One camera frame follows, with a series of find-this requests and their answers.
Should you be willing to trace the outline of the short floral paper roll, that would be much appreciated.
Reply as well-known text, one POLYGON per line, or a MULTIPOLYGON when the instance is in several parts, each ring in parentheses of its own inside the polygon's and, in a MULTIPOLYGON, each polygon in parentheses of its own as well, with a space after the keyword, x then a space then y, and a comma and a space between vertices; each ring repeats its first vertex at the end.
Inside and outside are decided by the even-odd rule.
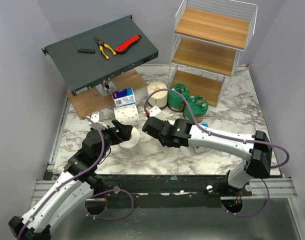
POLYGON ((139 130, 133 127, 130 139, 120 143, 118 147, 123 154, 128 156, 135 156, 139 154, 141 149, 141 136, 139 130))

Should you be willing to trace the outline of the small floral paper roll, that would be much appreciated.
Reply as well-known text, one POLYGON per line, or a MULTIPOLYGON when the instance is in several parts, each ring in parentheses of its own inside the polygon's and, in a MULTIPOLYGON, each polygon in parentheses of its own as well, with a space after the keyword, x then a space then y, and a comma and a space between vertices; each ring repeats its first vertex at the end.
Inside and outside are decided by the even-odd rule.
POLYGON ((113 111, 115 119, 123 125, 134 125, 139 122, 139 113, 135 103, 115 107, 113 111))

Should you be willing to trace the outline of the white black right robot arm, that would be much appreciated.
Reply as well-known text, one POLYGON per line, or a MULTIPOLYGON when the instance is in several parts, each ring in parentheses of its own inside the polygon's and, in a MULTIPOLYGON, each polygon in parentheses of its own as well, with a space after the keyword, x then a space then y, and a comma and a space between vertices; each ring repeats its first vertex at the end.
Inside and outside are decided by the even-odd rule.
POLYGON ((271 175, 272 147, 265 132, 236 134, 216 130, 186 119, 174 123, 149 117, 142 131, 166 147, 203 147, 234 155, 242 162, 226 174, 223 192, 234 196, 252 179, 268 179, 271 175))

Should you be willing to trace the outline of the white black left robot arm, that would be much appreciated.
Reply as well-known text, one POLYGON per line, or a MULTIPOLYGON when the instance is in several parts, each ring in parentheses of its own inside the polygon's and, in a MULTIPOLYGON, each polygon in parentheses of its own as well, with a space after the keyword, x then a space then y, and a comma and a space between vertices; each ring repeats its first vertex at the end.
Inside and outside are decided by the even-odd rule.
POLYGON ((53 231, 81 202, 99 197, 104 180, 95 173, 111 146, 131 139, 132 125, 112 120, 113 127, 96 124, 68 160, 63 172, 40 201, 22 216, 14 216, 9 228, 18 240, 49 240, 53 231))

